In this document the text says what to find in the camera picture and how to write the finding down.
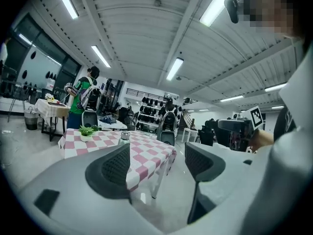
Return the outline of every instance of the potted plant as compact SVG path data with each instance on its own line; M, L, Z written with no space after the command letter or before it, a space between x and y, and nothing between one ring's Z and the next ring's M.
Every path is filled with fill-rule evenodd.
M101 131L101 127L98 125L93 125L92 126L93 131L96 133L97 131Z
M80 126L79 130L80 132L80 139L83 142L88 142L92 140L92 134L94 133L94 130L91 127L84 127Z

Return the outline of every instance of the ceiling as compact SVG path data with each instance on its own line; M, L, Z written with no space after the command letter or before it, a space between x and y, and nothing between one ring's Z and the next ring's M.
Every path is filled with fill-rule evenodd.
M34 0L43 18L87 66L97 45L111 64L104 76L163 89L214 105L246 109L282 103L264 88L287 82L301 61L298 42L259 33L248 22L233 24L224 9L210 27L199 22L212 0L72 0L72 20L61 0ZM176 57L176 77L166 76ZM243 99L220 103L243 95Z

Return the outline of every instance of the trash can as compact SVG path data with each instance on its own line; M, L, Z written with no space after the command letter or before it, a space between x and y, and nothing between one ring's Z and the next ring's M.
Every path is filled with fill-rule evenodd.
M35 112L31 106L24 110L25 124L28 130L37 130L39 113Z

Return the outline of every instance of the white floor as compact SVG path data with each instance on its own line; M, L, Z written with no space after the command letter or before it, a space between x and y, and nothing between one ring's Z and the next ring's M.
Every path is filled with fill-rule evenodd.
M62 130L62 121L58 122L57 129ZM55 137L50 142L49 136L40 129L27 130L23 117L11 116L7 123L7 116L0 115L1 163L6 165L3 172L15 192L61 159L59 139ZM164 177L156 200L150 194L155 177L132 192L137 211L166 234L186 226L194 194L195 183L185 165L184 144L180 141L179 136L175 162Z

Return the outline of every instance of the table leg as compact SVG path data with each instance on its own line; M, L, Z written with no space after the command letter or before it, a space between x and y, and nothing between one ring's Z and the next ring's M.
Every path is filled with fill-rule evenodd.
M190 134L191 134L191 132L190 132L190 131L188 131L187 142L189 142L189 139L190 139Z
M62 117L63 134L65 133L65 117Z
M53 139L53 134L52 134L52 118L50 118L50 133L49 133L49 140L50 142Z
M41 133L44 133L44 129L45 129L45 120L43 118L43 123L42 123L42 126L41 126Z
M181 142L184 142L184 136L185 136L185 129L184 129L184 132L182 133Z
M158 172L159 175L158 175L158 179L157 179L157 182L156 182L156 186L155 186L155 188L153 189L153 192L151 193L151 196L152 196L154 199L157 198L157 192L158 192L158 189L160 188L162 179L163 179L163 177L164 177L166 168L167 168L167 166L168 166L168 161L169 161L169 159L164 163L163 167L160 168L160 170L159 170L159 172Z

